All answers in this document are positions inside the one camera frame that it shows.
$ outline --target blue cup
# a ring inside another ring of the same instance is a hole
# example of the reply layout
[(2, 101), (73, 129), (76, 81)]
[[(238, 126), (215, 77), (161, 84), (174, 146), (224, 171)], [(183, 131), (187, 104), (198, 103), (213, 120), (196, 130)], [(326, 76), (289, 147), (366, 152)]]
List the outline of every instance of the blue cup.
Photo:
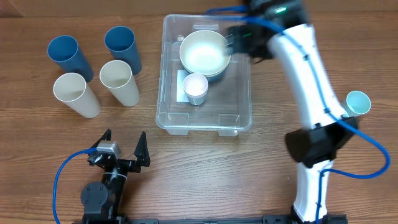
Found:
[(136, 37), (133, 31), (125, 26), (117, 26), (105, 34), (105, 46), (116, 60), (122, 60), (130, 65), (133, 75), (137, 75), (141, 69)]
[(54, 38), (47, 48), (47, 53), (66, 72), (78, 73), (86, 82), (90, 82), (94, 78), (93, 69), (75, 38), (69, 35)]

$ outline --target bowl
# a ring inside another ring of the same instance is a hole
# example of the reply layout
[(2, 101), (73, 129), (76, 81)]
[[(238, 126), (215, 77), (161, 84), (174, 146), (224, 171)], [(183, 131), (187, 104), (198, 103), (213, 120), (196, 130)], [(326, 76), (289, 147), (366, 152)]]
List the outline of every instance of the bowl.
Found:
[(229, 64), (228, 41), (211, 30), (199, 30), (188, 35), (180, 46), (182, 66), (189, 73), (199, 73), (207, 79), (221, 76)]

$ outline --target wooden tabletop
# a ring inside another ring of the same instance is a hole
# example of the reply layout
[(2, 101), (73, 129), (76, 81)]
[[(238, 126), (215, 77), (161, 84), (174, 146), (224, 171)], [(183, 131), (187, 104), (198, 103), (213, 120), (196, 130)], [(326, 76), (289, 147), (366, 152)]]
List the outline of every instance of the wooden tabletop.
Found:
[[(171, 136), (155, 122), (162, 16), (0, 19), (0, 223), (54, 223), (52, 187), (60, 164), (90, 147), (108, 128), (132, 152), (147, 133), (152, 159), (130, 174), (122, 211), (132, 218), (232, 218), (288, 214), (296, 194), (296, 163), (284, 144), (300, 128), (297, 106), (277, 60), (252, 66), (253, 126), (236, 138), (212, 132)], [(318, 46), (340, 100), (361, 90), (372, 100), (360, 127), (385, 145), (391, 168), (372, 180), (332, 174), (327, 205), (350, 223), (398, 219), (398, 14), (342, 12), (311, 15)], [(112, 60), (103, 38), (113, 26), (136, 33), (142, 72), (141, 99), (127, 108), (101, 84), (99, 71)], [(93, 119), (76, 114), (52, 93), (63, 72), (47, 57), (56, 36), (74, 36), (95, 72), (90, 87), (102, 110)], [(359, 137), (338, 152), (335, 168), (368, 174), (382, 167), (381, 153)], [(58, 183), (58, 215), (64, 223), (83, 215), (82, 188), (102, 169), (79, 156)]]

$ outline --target storage box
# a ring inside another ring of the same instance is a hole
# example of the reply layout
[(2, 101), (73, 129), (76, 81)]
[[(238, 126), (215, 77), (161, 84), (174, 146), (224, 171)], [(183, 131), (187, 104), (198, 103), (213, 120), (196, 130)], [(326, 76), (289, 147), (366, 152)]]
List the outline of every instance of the storage box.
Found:
[(224, 76), (210, 82), (206, 101), (193, 106), (184, 98), (182, 81), (187, 72), (180, 61), (180, 46), (187, 35), (207, 29), (226, 36), (229, 26), (239, 22), (223, 16), (168, 15), (163, 24), (162, 62), (156, 123), (169, 134), (187, 135), (190, 130), (217, 131), (237, 136), (252, 125), (250, 61), (234, 54)]

